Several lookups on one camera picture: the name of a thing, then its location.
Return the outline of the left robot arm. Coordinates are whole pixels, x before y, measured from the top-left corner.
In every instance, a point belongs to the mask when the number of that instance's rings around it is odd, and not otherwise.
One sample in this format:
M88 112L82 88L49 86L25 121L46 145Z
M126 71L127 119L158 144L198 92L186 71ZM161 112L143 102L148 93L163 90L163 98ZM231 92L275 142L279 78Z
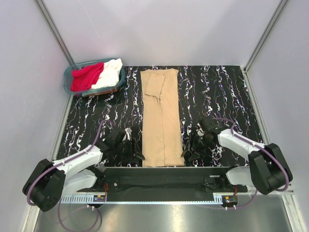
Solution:
M55 161L41 160L22 188L29 205L43 212L51 210L69 194L82 189L100 191L104 179L103 161L108 156L118 156L124 162L145 160L131 129L113 128L103 139L95 138L85 149Z

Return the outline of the tan polo shirt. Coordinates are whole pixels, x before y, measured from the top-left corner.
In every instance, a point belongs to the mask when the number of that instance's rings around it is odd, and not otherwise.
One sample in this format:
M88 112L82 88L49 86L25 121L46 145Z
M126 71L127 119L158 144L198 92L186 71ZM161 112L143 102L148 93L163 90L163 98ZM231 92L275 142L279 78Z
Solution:
M183 166L178 70L140 73L143 101L143 166Z

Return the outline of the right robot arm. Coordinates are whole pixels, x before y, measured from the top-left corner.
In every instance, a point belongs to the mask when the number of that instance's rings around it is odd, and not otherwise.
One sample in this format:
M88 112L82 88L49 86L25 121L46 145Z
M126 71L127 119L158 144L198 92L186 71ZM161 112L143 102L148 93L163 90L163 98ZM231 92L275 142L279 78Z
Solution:
M210 145L227 148L248 161L248 166L237 166L219 179L223 191L231 191L238 185L254 187L263 195L273 191L286 191L293 179L291 170L280 147L251 140L231 127L220 126L219 117L201 119L190 133L181 156L189 161L206 155Z

